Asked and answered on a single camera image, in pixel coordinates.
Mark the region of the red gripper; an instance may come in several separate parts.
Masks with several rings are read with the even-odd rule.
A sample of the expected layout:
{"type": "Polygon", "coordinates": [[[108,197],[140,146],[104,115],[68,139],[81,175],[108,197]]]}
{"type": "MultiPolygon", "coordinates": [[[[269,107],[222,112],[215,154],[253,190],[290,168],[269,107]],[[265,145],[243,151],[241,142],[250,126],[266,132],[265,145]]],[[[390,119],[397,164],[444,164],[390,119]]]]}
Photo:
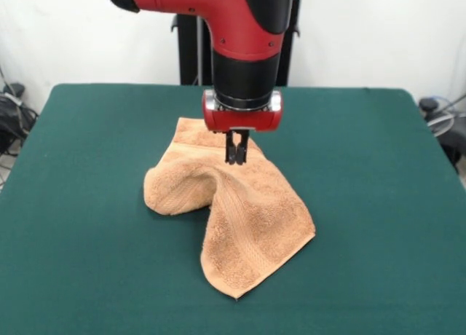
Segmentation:
{"type": "Polygon", "coordinates": [[[221,105],[212,89],[207,89],[202,96],[202,109],[207,129],[217,133],[225,133],[225,162],[243,165],[247,162],[249,130],[270,132],[276,130],[283,115],[283,96],[274,90],[267,105],[257,110],[234,110],[221,105]],[[234,144],[234,132],[240,135],[240,142],[234,144]]]}

